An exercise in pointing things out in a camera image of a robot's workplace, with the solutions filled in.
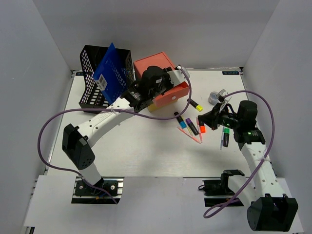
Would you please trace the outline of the purple highlighter marker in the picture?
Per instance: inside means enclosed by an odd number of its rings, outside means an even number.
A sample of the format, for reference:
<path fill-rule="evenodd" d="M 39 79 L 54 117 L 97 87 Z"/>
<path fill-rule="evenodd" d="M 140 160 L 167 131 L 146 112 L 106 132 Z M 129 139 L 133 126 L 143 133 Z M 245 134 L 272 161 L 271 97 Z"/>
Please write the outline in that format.
<path fill-rule="evenodd" d="M 199 135 L 199 132 L 198 132 L 197 128 L 195 127 L 195 125 L 193 124 L 193 122 L 191 121 L 191 119 L 190 118 L 186 118 L 185 121 L 186 121 L 188 127 L 191 129 L 192 133 L 195 136 Z"/>

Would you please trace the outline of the orange highlighter marker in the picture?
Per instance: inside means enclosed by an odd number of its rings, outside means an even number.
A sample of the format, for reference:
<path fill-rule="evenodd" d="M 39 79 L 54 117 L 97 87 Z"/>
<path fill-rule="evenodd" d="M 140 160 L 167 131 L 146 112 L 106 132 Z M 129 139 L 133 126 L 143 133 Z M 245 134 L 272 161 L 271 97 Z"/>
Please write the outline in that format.
<path fill-rule="evenodd" d="M 206 128 L 205 128 L 205 124 L 204 122 L 198 118 L 198 124 L 199 124 L 199 129 L 200 129 L 200 132 L 203 134 L 203 133 L 206 133 Z"/>

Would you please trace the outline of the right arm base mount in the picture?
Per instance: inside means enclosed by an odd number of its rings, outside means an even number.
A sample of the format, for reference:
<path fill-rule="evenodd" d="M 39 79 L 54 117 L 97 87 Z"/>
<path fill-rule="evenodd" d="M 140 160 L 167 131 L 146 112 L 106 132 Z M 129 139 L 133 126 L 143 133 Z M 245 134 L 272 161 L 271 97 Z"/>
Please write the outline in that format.
<path fill-rule="evenodd" d="M 252 186 L 245 184 L 246 178 L 242 175 L 231 175 L 223 173 L 219 179 L 205 179 L 198 187 L 204 193 L 205 207 L 226 203 L 233 196 L 230 207 L 249 207 L 255 201 L 255 193 Z"/>

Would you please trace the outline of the salmon top drawer box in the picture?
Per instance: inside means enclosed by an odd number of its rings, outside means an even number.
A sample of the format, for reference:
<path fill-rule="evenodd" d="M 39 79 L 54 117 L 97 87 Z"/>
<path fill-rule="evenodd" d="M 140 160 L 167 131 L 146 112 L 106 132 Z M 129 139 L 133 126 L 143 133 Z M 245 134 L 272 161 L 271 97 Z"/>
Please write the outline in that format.
<path fill-rule="evenodd" d="M 152 97 L 149 111 L 155 111 L 176 102 L 189 94 L 189 85 L 180 71 L 165 52 L 159 52 L 134 62 L 135 76 L 139 88 L 146 89 Z"/>

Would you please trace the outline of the blue plastic folder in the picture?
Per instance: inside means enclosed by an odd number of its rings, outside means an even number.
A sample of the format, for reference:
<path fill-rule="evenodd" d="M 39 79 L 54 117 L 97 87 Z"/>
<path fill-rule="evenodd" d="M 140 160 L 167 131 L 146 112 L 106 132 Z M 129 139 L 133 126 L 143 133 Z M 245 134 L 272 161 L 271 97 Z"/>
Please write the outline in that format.
<path fill-rule="evenodd" d="M 119 52 L 111 43 L 93 75 L 94 81 L 109 105 L 113 104 L 127 89 L 123 68 Z"/>

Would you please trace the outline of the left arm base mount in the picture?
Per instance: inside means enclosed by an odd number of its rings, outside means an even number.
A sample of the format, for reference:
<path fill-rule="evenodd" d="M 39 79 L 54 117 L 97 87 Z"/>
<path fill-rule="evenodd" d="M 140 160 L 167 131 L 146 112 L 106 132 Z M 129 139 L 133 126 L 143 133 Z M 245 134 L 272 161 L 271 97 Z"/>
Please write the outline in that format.
<path fill-rule="evenodd" d="M 87 185 L 81 178 L 76 178 L 73 188 L 72 204 L 113 204 L 121 199 L 124 178 L 105 177 L 99 186 L 101 190 Z"/>

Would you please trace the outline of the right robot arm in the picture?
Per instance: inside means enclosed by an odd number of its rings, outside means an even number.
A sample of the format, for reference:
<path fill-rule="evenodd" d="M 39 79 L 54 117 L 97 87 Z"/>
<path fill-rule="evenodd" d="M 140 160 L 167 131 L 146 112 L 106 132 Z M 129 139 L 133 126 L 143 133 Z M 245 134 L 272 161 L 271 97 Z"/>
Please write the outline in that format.
<path fill-rule="evenodd" d="M 212 130 L 219 126 L 234 132 L 235 142 L 243 154 L 251 175 L 240 170 L 225 170 L 220 188 L 247 207 L 247 222 L 253 231 L 288 232 L 298 210 L 295 198 L 290 198 L 277 181 L 262 132 L 256 127 L 257 104 L 243 100 L 236 113 L 220 103 L 198 120 Z"/>

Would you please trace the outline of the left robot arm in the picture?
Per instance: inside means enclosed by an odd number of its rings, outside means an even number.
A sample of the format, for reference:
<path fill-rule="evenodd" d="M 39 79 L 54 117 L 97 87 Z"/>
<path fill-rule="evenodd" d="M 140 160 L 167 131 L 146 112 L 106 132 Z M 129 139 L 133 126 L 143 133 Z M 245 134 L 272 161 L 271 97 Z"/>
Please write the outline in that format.
<path fill-rule="evenodd" d="M 95 165 L 92 147 L 111 129 L 150 106 L 153 99 L 177 85 L 175 71 L 149 66 L 142 78 L 133 82 L 111 108 L 78 126 L 67 125 L 63 131 L 62 150 L 72 161 L 86 183 L 86 189 L 94 195 L 103 189 L 103 178 Z"/>

